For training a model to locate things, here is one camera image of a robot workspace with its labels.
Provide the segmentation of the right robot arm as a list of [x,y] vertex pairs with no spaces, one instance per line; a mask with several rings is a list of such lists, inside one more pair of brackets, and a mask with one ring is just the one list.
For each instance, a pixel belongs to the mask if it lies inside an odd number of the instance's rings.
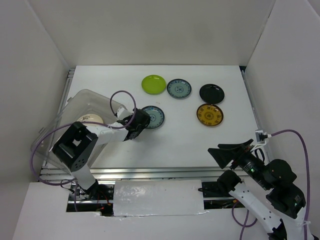
[[[307,201],[295,184],[297,175],[282,159],[265,164],[252,153],[253,140],[240,144],[219,144],[209,148],[209,154],[221,169],[229,166],[217,179],[217,189],[223,196],[236,198],[263,226],[270,240],[315,240],[305,215]],[[278,213],[273,213],[246,186],[234,169],[240,167],[263,190],[267,201]]]

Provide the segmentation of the black plate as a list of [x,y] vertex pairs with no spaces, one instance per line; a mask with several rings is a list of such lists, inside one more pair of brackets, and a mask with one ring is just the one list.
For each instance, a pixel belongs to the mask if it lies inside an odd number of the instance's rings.
[[208,104],[219,104],[225,98],[224,90],[216,84],[205,84],[199,90],[200,98]]

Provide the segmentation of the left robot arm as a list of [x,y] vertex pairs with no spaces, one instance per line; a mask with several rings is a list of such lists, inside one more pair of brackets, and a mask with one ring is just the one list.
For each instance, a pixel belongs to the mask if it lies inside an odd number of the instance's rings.
[[151,117],[142,109],[130,114],[125,108],[117,110],[118,121],[105,126],[100,123],[70,125],[52,148],[53,154],[67,167],[81,187],[81,194],[92,200],[99,194],[99,183],[88,166],[96,146],[135,139],[151,122]]

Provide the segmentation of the yellow brown patterned plate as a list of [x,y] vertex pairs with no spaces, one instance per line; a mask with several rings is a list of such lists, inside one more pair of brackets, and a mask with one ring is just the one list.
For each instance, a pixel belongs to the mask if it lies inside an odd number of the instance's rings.
[[207,127],[216,127],[224,120],[224,113],[217,105],[202,104],[196,110],[197,119]]

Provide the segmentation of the cream plate with flower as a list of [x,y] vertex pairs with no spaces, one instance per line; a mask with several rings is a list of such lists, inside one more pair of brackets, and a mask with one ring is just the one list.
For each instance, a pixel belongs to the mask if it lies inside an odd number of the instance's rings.
[[104,120],[97,114],[88,113],[77,119],[78,122],[95,122],[103,124]]

